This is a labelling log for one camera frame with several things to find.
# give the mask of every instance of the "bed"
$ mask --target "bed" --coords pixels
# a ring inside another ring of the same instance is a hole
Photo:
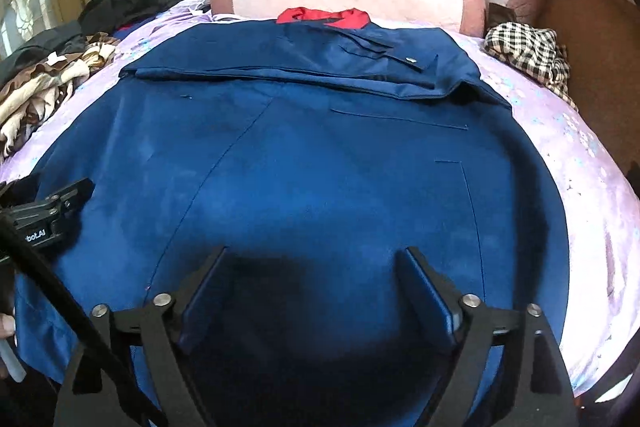
[[[593,122],[592,129],[578,112],[548,89],[482,51],[479,37],[484,23],[484,0],[448,0],[446,3],[417,0],[413,5],[412,0],[404,1],[208,0],[212,11],[201,12],[197,8],[202,0],[185,0],[126,37],[118,46],[113,62],[83,84],[33,134],[23,149],[0,166],[0,180],[29,174],[76,118],[116,85],[118,73],[125,65],[192,26],[274,18],[284,8],[307,4],[328,11],[356,6],[368,11],[373,22],[386,28],[442,27],[478,65],[482,80],[511,104],[513,118],[529,136],[558,187],[570,245],[568,306],[560,347],[575,395],[584,393],[619,357],[640,326],[637,308],[640,202],[621,170],[626,171],[636,158],[637,144],[631,142],[629,136],[637,122],[630,119],[631,122],[624,123],[625,136],[618,138],[620,121],[612,123],[602,116],[607,110],[620,106],[633,114],[630,102],[621,94],[621,89],[626,89],[631,93],[629,99],[637,100],[633,96],[637,84],[630,81],[632,77],[627,82],[625,76],[630,68],[633,71],[633,58],[631,66],[621,64],[610,48],[634,48],[638,35],[630,25],[638,15],[626,0],[580,0],[579,10],[572,9],[572,0],[542,0],[533,3],[539,15],[533,17],[532,12],[526,10],[518,14],[526,22],[553,27],[562,41],[569,44],[574,75],[580,79],[580,84],[571,84],[571,95],[580,114]],[[516,6],[522,5],[520,0],[511,1]],[[602,20],[594,19],[593,13]],[[597,27],[598,32],[588,27],[589,24]],[[607,31],[601,36],[603,25]],[[612,39],[618,44],[612,46]],[[606,53],[594,54],[594,49],[600,50],[603,46],[607,47]],[[614,72],[623,87],[598,90],[597,77],[606,71],[609,75]],[[599,105],[604,108],[602,113],[598,111]],[[23,297],[28,304],[28,296]],[[51,327],[44,325],[42,331],[43,335],[56,338]],[[69,351],[71,347],[68,345],[65,349]],[[65,366],[64,357],[54,360],[54,364],[58,370],[49,376],[59,380]]]
[[[127,63],[193,25],[243,20],[234,14],[197,12],[199,4],[200,0],[186,0],[124,39],[113,63],[85,83],[1,166],[0,179],[29,174],[78,115],[117,83],[118,72]],[[374,22],[388,28],[430,27]],[[560,190],[570,240],[570,290],[561,350],[575,394],[580,394],[603,375],[638,329],[638,198],[575,111],[544,87],[484,54],[481,39],[449,34],[478,64],[482,79],[511,103],[515,120],[544,158]]]

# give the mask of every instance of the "metal bolt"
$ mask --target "metal bolt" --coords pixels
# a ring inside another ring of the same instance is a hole
[[[94,317],[102,317],[109,311],[106,304],[98,304],[92,311],[91,314]]]
[[[473,295],[473,293],[468,293],[462,298],[463,304],[469,306],[470,308],[478,308],[480,303],[482,302],[477,295]]]
[[[168,293],[159,293],[154,297],[155,306],[167,306],[171,302],[171,295]]]
[[[534,317],[540,317],[542,315],[542,308],[537,304],[530,304],[527,306],[527,313],[529,315],[533,315]]]

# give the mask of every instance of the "blue jacket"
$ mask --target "blue jacket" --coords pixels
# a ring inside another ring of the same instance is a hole
[[[220,425],[323,425],[334,410],[412,426],[449,358],[399,292],[407,246],[491,306],[540,304],[559,339],[558,190],[445,32],[203,24],[121,76],[36,168],[41,195],[96,185],[54,267],[87,312],[118,310],[232,248],[235,290],[190,354]],[[32,283],[17,290],[20,355],[60,381],[74,336]]]

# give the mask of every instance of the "red collar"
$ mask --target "red collar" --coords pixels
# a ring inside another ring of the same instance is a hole
[[[350,30],[360,30],[371,22],[369,14],[356,8],[342,12],[325,12],[322,10],[309,10],[308,8],[289,8],[284,10],[276,20],[277,24],[295,21],[319,21],[325,19],[338,19],[329,22],[326,26],[344,28]]]

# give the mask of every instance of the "checkered shirt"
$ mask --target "checkered shirt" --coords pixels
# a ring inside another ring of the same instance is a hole
[[[571,108],[578,110],[569,97],[567,82],[570,67],[566,61],[566,48],[558,46],[555,31],[505,22],[487,32],[484,50],[488,55],[528,74]]]

